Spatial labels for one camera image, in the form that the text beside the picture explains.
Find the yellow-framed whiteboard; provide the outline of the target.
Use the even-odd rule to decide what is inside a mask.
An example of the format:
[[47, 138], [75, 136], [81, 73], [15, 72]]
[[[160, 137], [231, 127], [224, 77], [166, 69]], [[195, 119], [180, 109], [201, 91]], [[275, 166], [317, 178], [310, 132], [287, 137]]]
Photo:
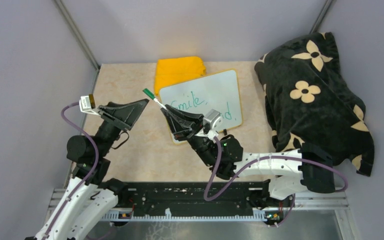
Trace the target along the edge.
[[207, 115], [220, 113], [221, 122], [214, 130], [222, 132], [243, 124], [237, 72], [234, 69], [163, 87], [159, 97], [164, 105], [177, 110]]

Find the green marker cap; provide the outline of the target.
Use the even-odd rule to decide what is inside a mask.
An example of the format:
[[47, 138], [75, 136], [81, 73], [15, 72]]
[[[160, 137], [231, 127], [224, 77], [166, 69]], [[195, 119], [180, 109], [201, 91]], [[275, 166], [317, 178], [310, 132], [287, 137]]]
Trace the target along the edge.
[[148, 88], [144, 88], [142, 90], [151, 100], [155, 99], [155, 95], [148, 89]]

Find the green whiteboard marker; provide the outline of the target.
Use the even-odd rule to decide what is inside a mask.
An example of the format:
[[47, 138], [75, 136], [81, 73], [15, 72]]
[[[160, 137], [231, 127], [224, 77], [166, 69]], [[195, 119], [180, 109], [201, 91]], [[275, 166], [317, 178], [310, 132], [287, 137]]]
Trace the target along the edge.
[[142, 90], [151, 100], [153, 100], [155, 103], [157, 103], [161, 108], [163, 109], [167, 109], [165, 105], [163, 105], [158, 99], [157, 97], [148, 89], [148, 88], [144, 88]]

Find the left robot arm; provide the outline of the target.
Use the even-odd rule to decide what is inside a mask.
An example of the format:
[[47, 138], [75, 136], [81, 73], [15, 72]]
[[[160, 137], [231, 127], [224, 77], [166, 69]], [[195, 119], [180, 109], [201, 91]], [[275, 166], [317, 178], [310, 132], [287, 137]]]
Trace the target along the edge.
[[[85, 240], [88, 233], [113, 207], [129, 203], [126, 183], [112, 178], [103, 181], [110, 166], [105, 158], [120, 135], [130, 131], [149, 100], [144, 98], [127, 104], [109, 102], [94, 111], [92, 95], [82, 96], [61, 111], [61, 117], [81, 132], [72, 136], [66, 145], [67, 159], [75, 163], [68, 186], [43, 227], [33, 240]], [[89, 135], [68, 120], [66, 110], [78, 107], [83, 113], [103, 119], [95, 135]]]

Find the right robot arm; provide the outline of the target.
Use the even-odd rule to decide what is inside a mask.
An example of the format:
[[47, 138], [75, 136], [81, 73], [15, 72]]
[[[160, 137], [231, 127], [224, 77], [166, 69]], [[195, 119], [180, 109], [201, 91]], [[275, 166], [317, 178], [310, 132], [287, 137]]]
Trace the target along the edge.
[[275, 153], [245, 152], [233, 135], [219, 138], [221, 113], [212, 109], [207, 114], [190, 113], [170, 105], [161, 109], [174, 139], [186, 141], [211, 170], [204, 189], [205, 201], [217, 199], [240, 177], [275, 175], [266, 182], [261, 199], [267, 206], [305, 190], [330, 194], [335, 192], [330, 157], [311, 144], [299, 149]]

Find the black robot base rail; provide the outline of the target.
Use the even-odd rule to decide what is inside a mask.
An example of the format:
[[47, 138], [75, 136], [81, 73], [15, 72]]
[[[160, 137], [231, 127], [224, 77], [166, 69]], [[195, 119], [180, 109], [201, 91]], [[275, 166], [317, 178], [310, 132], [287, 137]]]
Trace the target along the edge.
[[129, 182], [122, 199], [102, 220], [118, 226], [126, 222], [154, 221], [282, 221], [293, 205], [269, 197], [268, 181], [234, 182], [215, 200], [204, 199], [204, 182]]

